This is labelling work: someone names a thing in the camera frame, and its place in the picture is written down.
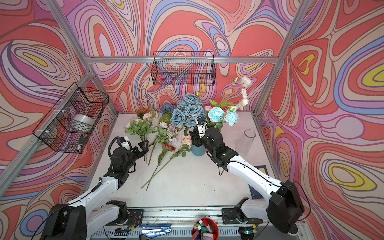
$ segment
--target clear glass cylinder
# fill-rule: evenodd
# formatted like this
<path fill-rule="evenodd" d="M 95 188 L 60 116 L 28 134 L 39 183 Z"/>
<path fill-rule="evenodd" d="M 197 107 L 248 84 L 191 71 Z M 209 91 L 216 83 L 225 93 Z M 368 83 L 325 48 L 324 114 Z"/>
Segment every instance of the clear glass cylinder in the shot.
<path fill-rule="evenodd" d="M 240 156 L 247 156 L 255 137 L 256 133 L 254 130 L 245 130 L 244 135 L 242 135 L 239 141 L 237 142 L 235 151 L 238 152 Z"/>

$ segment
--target red flower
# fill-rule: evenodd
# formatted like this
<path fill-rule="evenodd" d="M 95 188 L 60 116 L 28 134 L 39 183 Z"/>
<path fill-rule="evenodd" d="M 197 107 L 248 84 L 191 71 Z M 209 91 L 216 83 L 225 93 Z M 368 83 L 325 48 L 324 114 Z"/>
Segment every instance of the red flower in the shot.
<path fill-rule="evenodd" d="M 174 151 L 176 149 L 176 148 L 172 147 L 171 145 L 169 145 L 166 142 L 164 143 L 164 146 L 167 149 L 167 151 L 170 151 L 170 152 L 172 152 L 172 151 Z"/>

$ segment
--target blue hydrangea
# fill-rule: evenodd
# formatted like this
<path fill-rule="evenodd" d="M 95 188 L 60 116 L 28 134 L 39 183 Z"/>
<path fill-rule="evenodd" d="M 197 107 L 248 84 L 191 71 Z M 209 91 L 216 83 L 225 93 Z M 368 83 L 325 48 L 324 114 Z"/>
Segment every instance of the blue hydrangea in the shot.
<path fill-rule="evenodd" d="M 214 107 L 209 111 L 208 117 L 211 122 L 221 122 L 224 117 L 224 111 L 219 107 Z"/>
<path fill-rule="evenodd" d="M 184 109 L 186 106 L 189 106 L 189 105 L 190 105 L 190 103 L 187 102 L 186 100 L 181 100 L 179 102 L 179 104 L 177 105 L 177 108 L 178 109 Z"/>
<path fill-rule="evenodd" d="M 164 103 L 163 106 L 160 107 L 160 112 L 162 115 L 166 113 L 172 114 L 172 112 L 176 109 L 176 105 L 170 103 Z"/>
<path fill-rule="evenodd" d="M 190 104 L 198 104 L 203 105 L 200 98 L 196 96 L 195 94 L 188 94 L 184 97 L 184 100 Z"/>
<path fill-rule="evenodd" d="M 189 105 L 184 109 L 185 116 L 187 118 L 197 119 L 201 116 L 201 111 L 204 108 L 201 105 Z"/>
<path fill-rule="evenodd" d="M 228 112 L 227 115 L 225 116 L 224 120 L 229 123 L 229 126 L 234 125 L 237 123 L 237 120 L 239 119 L 239 116 L 237 115 L 236 112 Z"/>
<path fill-rule="evenodd" d="M 185 114 L 179 108 L 176 108 L 173 111 L 172 117 L 170 118 L 170 120 L 172 125 L 175 125 L 176 127 L 181 127 L 185 122 Z"/>

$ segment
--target red pen holder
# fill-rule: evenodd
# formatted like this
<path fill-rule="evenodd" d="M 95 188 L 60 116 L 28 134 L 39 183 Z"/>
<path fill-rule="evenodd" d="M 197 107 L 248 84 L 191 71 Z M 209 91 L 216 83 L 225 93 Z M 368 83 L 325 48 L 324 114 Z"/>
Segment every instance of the red pen holder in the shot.
<path fill-rule="evenodd" d="M 216 238 L 214 238 L 215 240 L 218 239 L 218 226 L 217 224 L 215 223 L 215 221 L 213 221 L 212 219 L 210 218 L 204 218 L 207 220 L 208 224 L 209 224 L 209 227 L 211 228 L 211 230 L 213 231 L 212 233 L 216 235 Z M 200 220 L 203 220 L 203 218 L 199 219 L 195 224 L 194 226 L 199 223 Z M 193 239 L 193 234 L 195 233 L 195 231 L 197 231 L 196 229 L 194 229 L 192 227 L 192 239 Z"/>

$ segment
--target wire mesh basket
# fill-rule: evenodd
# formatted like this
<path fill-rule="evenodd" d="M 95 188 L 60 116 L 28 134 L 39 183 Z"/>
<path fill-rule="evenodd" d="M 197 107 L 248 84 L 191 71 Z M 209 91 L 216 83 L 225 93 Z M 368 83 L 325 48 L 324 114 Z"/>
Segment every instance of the wire mesh basket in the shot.
<path fill-rule="evenodd" d="M 39 131 L 39 136 L 36 134 L 47 113 L 33 134 L 55 152 L 82 153 L 108 102 L 107 93 L 77 86 L 53 121 Z"/>
<path fill-rule="evenodd" d="M 153 85 L 215 85 L 213 51 L 156 51 L 153 56 Z"/>

